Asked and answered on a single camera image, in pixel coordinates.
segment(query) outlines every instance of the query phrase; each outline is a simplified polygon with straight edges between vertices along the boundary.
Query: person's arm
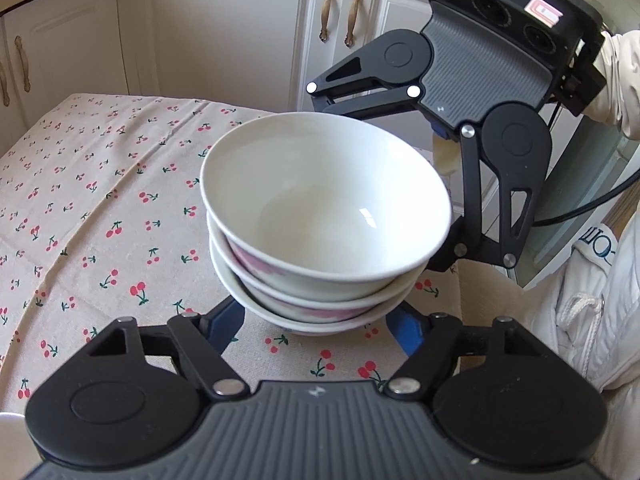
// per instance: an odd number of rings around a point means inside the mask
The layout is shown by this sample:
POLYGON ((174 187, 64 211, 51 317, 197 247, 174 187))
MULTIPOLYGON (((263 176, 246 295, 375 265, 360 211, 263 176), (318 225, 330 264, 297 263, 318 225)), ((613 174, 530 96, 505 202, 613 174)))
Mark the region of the person's arm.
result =
POLYGON ((640 140, 640 30, 602 34, 604 44, 593 64, 607 85, 584 114, 599 123, 616 124, 629 139, 640 140))

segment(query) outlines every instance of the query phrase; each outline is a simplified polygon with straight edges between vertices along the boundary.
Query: brass handle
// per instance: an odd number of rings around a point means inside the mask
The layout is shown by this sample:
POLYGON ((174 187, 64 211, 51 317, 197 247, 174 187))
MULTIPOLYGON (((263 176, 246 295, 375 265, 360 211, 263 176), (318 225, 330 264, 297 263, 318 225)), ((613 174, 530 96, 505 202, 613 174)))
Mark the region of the brass handle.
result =
POLYGON ((329 11, 331 10, 331 0, 324 0, 324 4, 322 4, 322 15, 321 15, 321 23, 322 26, 320 28, 320 41, 323 43, 328 40, 329 35, 326 31, 326 24, 329 21, 329 11))
POLYGON ((27 59, 27 53, 24 51, 22 47, 22 38, 20 36, 15 37, 15 47, 18 49, 18 54, 20 54, 20 62, 22 63, 22 75, 24 76, 24 91, 28 92, 31 90, 31 83, 29 82, 29 60, 27 59))
POLYGON ((360 0, 351 0, 351 9, 349 10, 349 21, 347 22, 347 37, 344 38, 344 44, 351 48, 353 46, 353 27, 356 26, 356 18, 358 17, 358 4, 360 0))
POLYGON ((4 106, 9 105, 9 92, 6 90, 6 74, 4 73, 4 67, 0 62, 0 87, 2 87, 2 104, 4 106))

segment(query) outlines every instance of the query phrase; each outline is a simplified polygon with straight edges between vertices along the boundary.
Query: glass door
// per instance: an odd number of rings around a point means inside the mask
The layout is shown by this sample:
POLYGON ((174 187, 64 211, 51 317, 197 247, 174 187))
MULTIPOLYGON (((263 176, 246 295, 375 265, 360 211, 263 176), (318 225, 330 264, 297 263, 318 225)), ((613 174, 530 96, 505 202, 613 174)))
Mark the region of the glass door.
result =
MULTIPOLYGON (((640 0, 585 0, 597 9, 611 34, 640 28, 640 0)), ((566 148, 549 173, 536 218, 550 218, 590 202, 629 173, 638 143, 626 139, 616 126, 595 123, 587 117, 573 118, 562 110, 552 127, 554 138, 569 138, 566 148)), ((555 226, 533 228, 522 257, 510 276, 521 286, 533 286, 561 265, 568 246, 580 236, 585 222, 600 221, 615 200, 592 212, 555 226)))

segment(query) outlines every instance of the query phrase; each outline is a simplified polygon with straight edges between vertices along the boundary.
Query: white bowl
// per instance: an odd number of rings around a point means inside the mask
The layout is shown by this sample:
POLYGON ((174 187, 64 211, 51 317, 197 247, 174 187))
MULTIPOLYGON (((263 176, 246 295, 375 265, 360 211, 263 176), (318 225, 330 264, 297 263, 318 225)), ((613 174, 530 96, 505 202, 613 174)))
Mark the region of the white bowl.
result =
POLYGON ((247 283, 242 282, 242 284, 258 303, 267 310, 271 310, 274 314, 278 314, 278 316, 303 323, 336 323, 364 314, 367 310, 371 310, 375 306, 352 308, 351 310, 341 310, 338 308, 333 310, 327 308, 305 308, 272 298, 247 283))
POLYGON ((244 306, 246 309, 251 310, 257 316, 264 320, 273 323, 276 326, 287 330, 288 332, 309 335, 309 336, 321 336, 332 335, 340 332, 346 332, 354 328, 359 328, 367 323, 373 323, 375 320, 386 316, 389 312, 395 309, 404 298, 409 295, 413 285, 403 290, 397 296, 390 300, 384 301, 369 311, 361 314, 360 316, 352 317, 344 321, 338 321, 334 323, 305 323, 301 321, 295 321, 287 319, 286 317, 278 316, 270 310, 264 308, 260 303, 254 300, 247 291, 244 290, 244 286, 240 282, 239 278, 233 273, 229 266, 225 263, 220 253, 217 251, 215 245, 209 240, 209 253, 213 267, 218 275, 220 282, 226 287, 226 290, 236 299, 238 303, 244 306))
POLYGON ((20 413, 0 413, 2 480, 21 480, 42 462, 20 413))
POLYGON ((444 184, 411 146, 313 112, 231 130, 207 153, 200 191, 250 273, 315 301, 363 298, 426 264, 451 218, 444 184))
POLYGON ((290 296, 289 294, 285 294, 284 292, 280 292, 279 290, 274 289, 273 287, 261 282, 254 275, 249 273, 238 261, 238 258, 229 246, 225 234, 218 228, 209 213, 207 213, 207 228, 209 229, 210 240, 215 245, 225 263, 231 268, 231 270, 240 279, 240 281, 244 283, 244 286, 248 288, 254 296, 256 296, 256 298, 258 298, 257 293, 261 292, 263 295, 269 296, 272 300, 284 302, 285 304, 288 304, 288 306, 303 307, 305 310, 357 310, 355 314, 343 317, 342 319, 348 319, 348 317, 357 316, 358 314, 366 311, 368 308, 382 303, 383 301, 389 300, 394 296, 397 296, 408 286, 412 286, 424 270, 424 265, 420 265, 419 267, 417 267, 417 269, 412 269, 409 272, 398 276, 385 288, 374 292, 370 296, 365 296, 364 298, 359 298, 357 300, 302 300, 301 298, 296 298, 295 296, 290 296))

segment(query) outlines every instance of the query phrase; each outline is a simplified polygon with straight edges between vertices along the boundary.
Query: white jacket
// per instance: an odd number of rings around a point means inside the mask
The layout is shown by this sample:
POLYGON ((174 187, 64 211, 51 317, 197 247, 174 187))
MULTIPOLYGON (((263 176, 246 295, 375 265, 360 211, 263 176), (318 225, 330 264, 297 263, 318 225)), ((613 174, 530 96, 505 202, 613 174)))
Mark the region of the white jacket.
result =
MULTIPOLYGON (((606 35, 594 64, 607 87, 585 115, 640 139, 640 31, 606 35)), ((640 214, 619 242, 605 225, 585 227, 569 260, 529 295, 524 325, 607 401, 594 463, 614 480, 640 479, 640 214)))

